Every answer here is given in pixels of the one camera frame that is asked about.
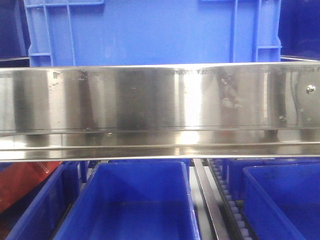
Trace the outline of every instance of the blue plastic bin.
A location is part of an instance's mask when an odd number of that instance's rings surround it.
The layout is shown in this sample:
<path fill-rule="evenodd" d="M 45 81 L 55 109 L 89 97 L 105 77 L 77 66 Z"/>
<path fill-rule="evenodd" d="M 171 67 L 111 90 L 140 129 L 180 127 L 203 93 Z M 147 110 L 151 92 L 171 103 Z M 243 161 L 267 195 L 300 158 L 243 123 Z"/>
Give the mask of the blue plastic bin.
<path fill-rule="evenodd" d="M 0 1 L 0 59 L 25 57 L 30 46 L 23 0 Z"/>
<path fill-rule="evenodd" d="M 319 240 L 320 164 L 244 168 L 244 214 L 259 240 Z"/>
<path fill-rule="evenodd" d="M 200 240 L 182 162 L 99 164 L 54 240 Z"/>
<path fill-rule="evenodd" d="M 320 59 L 319 12 L 319 0 L 282 0 L 279 37 L 283 55 Z"/>
<path fill-rule="evenodd" d="M 234 201 L 243 200 L 245 197 L 245 174 L 244 167 L 284 165 L 284 164 L 309 164 L 318 163 L 320 158 L 260 158 L 260 159 L 226 159 L 224 160 L 224 175 L 228 191 Z"/>
<path fill-rule="evenodd" d="M 120 159 L 109 160 L 109 163 L 145 163 L 145 162 L 182 162 L 186 166 L 186 175 L 190 179 L 190 158 L 155 158 L 155 159 Z"/>
<path fill-rule="evenodd" d="M 24 0 L 31 66 L 280 60 L 281 0 Z"/>
<path fill-rule="evenodd" d="M 6 240 L 49 240 L 80 193 L 79 162 L 61 164 L 47 180 L 1 215 L 11 232 Z"/>

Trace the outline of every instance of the screw head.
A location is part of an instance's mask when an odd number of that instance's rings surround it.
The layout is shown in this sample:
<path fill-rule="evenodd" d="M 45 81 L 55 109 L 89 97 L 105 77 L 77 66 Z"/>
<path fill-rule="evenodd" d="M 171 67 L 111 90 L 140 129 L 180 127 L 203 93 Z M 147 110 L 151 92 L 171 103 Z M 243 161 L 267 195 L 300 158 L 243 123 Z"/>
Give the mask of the screw head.
<path fill-rule="evenodd" d="M 313 94 L 315 91 L 316 91 L 316 86 L 315 85 L 310 84 L 310 85 L 308 85 L 306 87 L 306 93 L 307 94 Z"/>

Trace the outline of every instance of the reflective metal surface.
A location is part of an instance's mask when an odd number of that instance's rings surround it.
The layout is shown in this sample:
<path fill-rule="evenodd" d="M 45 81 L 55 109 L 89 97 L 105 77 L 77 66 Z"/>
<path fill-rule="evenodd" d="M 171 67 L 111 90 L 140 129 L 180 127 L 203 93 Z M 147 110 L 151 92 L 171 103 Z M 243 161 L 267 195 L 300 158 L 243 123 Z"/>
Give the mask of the reflective metal surface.
<path fill-rule="evenodd" d="M 0 160 L 320 156 L 319 62 L 0 69 Z"/>
<path fill-rule="evenodd" d="M 213 235 L 217 240 L 230 240 L 229 234 L 222 214 L 220 212 L 217 200 L 210 186 L 205 168 L 200 158 L 193 159 L 195 166 L 196 178 L 201 190 L 202 199 L 207 206 L 208 217 L 212 224 Z"/>

